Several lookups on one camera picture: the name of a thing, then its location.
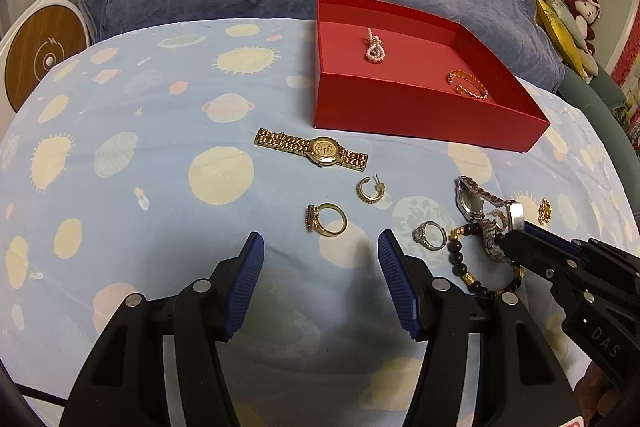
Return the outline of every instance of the black cable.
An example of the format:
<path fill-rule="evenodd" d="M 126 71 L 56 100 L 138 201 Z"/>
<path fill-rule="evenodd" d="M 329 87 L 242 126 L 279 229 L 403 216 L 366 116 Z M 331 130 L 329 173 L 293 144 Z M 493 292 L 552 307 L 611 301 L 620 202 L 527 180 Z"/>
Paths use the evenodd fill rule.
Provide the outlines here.
<path fill-rule="evenodd" d="M 36 400 L 40 400 L 42 402 L 52 403 L 53 405 L 59 405 L 60 407 L 64 407 L 66 405 L 66 400 L 64 398 L 60 398 L 59 396 L 53 396 L 52 394 L 45 393 L 44 391 L 38 391 L 33 387 L 27 387 L 26 385 L 22 385 L 21 383 L 15 384 L 24 396 L 28 396 L 29 398 L 34 398 Z"/>

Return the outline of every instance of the gold watch band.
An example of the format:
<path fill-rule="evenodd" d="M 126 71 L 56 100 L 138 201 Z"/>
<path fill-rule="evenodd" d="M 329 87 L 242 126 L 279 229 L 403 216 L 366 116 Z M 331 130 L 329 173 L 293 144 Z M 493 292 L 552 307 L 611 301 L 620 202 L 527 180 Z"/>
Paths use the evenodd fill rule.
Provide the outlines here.
<path fill-rule="evenodd" d="M 340 147 L 340 159 L 338 159 L 338 163 L 354 171 L 364 171 L 364 169 L 367 168 L 368 158 L 366 154 L 351 152 L 344 147 Z"/>
<path fill-rule="evenodd" d="M 290 152 L 299 156 L 306 156 L 311 140 L 303 140 L 296 136 L 289 136 L 283 132 L 272 132 L 259 129 L 254 143 L 261 147 L 268 147 L 283 152 Z"/>

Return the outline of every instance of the wooden round stool top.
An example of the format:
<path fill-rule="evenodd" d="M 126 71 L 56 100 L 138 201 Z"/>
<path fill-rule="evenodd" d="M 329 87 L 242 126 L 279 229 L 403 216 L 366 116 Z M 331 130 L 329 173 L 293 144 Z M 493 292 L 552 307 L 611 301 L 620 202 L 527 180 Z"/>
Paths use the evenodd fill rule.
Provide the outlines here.
<path fill-rule="evenodd" d="M 45 6 L 15 34 L 4 67 L 7 98 L 15 112 L 53 66 L 86 48 L 82 21 L 69 8 Z"/>

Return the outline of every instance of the open red box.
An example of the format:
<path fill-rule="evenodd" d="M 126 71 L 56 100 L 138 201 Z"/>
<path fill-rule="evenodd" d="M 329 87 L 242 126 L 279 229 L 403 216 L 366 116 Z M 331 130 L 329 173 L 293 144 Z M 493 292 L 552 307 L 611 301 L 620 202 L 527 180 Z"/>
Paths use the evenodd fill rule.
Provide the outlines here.
<path fill-rule="evenodd" d="M 314 127 L 414 136 L 527 152 L 549 121 L 522 84 L 463 25 L 376 0 L 318 0 Z M 386 58 L 365 58 L 367 28 Z M 478 90 L 451 70 L 472 73 Z"/>

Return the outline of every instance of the watch dial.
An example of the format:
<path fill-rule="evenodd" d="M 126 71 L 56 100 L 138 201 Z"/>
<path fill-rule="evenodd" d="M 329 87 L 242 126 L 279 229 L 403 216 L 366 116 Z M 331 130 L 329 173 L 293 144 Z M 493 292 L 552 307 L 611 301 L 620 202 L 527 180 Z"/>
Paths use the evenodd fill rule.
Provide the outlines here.
<path fill-rule="evenodd" d="M 335 158 L 338 154 L 338 149 L 335 144 L 324 139 L 319 139 L 314 142 L 313 151 L 319 158 Z"/>

